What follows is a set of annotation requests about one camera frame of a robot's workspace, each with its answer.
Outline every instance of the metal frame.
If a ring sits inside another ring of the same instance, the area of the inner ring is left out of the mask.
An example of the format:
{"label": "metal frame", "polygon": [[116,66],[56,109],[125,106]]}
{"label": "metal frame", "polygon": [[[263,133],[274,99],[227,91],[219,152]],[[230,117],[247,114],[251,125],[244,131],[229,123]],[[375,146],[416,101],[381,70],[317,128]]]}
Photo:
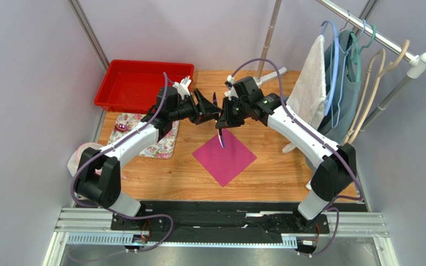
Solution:
{"label": "metal frame", "polygon": [[[267,214],[291,213],[263,211],[245,213],[246,216],[263,216]],[[330,237],[336,225],[336,213],[327,212]],[[382,265],[398,265],[393,252],[390,236],[384,219],[378,212],[340,212],[337,238],[373,238]],[[137,245],[131,242],[133,234],[140,231],[112,231],[110,229],[113,214],[105,209],[96,208],[62,208],[44,265],[59,265],[66,245]],[[296,248],[297,237],[310,234],[282,234],[282,243],[175,243],[164,242],[161,247],[210,247],[210,248]]]}

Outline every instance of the wooden floor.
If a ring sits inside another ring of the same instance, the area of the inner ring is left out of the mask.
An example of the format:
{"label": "wooden floor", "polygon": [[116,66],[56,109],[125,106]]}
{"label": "wooden floor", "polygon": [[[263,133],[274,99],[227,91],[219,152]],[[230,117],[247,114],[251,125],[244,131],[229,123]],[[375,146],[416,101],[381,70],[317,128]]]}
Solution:
{"label": "wooden floor", "polygon": [[[224,82],[232,71],[196,71],[192,88],[199,88],[211,99],[213,92],[222,103]],[[236,79],[254,76],[255,71],[240,71]],[[299,72],[288,72],[283,77],[284,95],[290,92]],[[264,84],[265,95],[279,94],[277,80]],[[106,145],[119,113],[106,114],[99,143]],[[248,147],[257,159],[227,186],[221,187],[193,157],[192,152],[216,135],[214,121],[195,126],[188,120],[180,121],[174,155],[170,159],[135,157],[122,170],[128,179],[122,180],[124,192],[143,200],[218,200],[218,201],[301,201],[308,194],[305,184],[311,171],[303,154],[295,149],[283,154],[288,143],[285,137],[251,119],[230,131]],[[343,195],[356,196],[350,185]]]}

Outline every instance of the red plastic tray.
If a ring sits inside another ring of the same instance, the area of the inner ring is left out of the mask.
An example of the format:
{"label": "red plastic tray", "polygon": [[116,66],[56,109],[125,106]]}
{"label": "red plastic tray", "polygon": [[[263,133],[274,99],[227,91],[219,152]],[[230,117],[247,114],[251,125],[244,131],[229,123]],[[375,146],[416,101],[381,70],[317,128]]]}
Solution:
{"label": "red plastic tray", "polygon": [[180,82],[189,75],[192,64],[113,60],[95,97],[95,105],[106,111],[146,114],[164,86],[163,72]]}

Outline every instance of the white wall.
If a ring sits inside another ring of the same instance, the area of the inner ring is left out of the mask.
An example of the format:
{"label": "white wall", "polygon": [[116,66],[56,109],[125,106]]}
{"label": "white wall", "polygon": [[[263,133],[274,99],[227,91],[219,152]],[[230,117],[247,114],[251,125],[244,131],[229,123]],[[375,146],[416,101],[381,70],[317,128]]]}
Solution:
{"label": "white wall", "polygon": [[0,265],[41,265],[103,70],[66,1],[0,1]]}
{"label": "white wall", "polygon": [[[380,1],[370,21],[396,42],[410,39],[412,52],[426,52],[426,1]],[[380,47],[366,51],[365,68]],[[383,78],[377,102],[408,69],[402,63]],[[384,214],[400,265],[426,265],[426,72],[355,143],[368,201]]]}
{"label": "white wall", "polygon": [[[80,0],[108,60],[192,63],[236,69],[260,57],[274,0]],[[336,0],[359,15],[366,0]],[[344,20],[310,0],[282,1],[268,58],[300,70],[321,23]]]}

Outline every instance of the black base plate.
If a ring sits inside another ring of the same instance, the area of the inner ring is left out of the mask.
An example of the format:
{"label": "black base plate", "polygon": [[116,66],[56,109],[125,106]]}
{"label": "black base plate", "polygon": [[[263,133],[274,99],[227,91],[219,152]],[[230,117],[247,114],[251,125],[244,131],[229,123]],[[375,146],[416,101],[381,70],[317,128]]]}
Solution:
{"label": "black base plate", "polygon": [[[304,232],[288,222],[291,214],[271,214],[247,217],[247,213],[261,211],[291,212],[298,203],[260,202],[185,202],[142,201],[146,215],[168,214],[174,219],[169,242],[198,243],[282,243],[281,233],[316,234],[315,224]],[[361,206],[345,206],[349,211],[367,211]],[[320,214],[315,221],[322,234],[329,233],[327,218]],[[159,241],[170,228],[166,218],[151,219],[151,241]],[[139,223],[131,223],[116,217],[111,229],[115,231],[139,230]]]}

